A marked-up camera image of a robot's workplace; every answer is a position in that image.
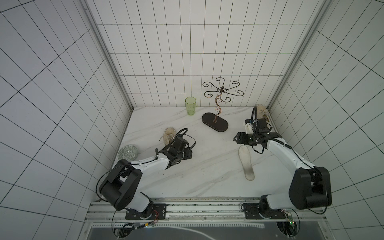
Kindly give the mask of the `beige lace-up shoe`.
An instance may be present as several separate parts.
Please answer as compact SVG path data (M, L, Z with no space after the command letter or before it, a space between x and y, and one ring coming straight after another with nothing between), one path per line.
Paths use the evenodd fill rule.
M165 129L163 135L160 138L160 141L163 140L164 145L166 146L174 140L176 133L177 132L173 127L168 127Z

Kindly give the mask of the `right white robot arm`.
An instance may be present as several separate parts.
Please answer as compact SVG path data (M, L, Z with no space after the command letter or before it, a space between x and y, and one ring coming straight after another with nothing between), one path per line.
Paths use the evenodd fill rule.
M327 208L332 204L331 179L329 171L317 167L301 157L283 137L273 132L265 118L258 118L254 107L251 118L245 120L245 132L239 132L234 141L240 145L239 158L248 181L255 178L249 149L262 146L273 153L292 175L287 191L260 197L255 213L262 219L271 219L273 214L285 209L310 210Z

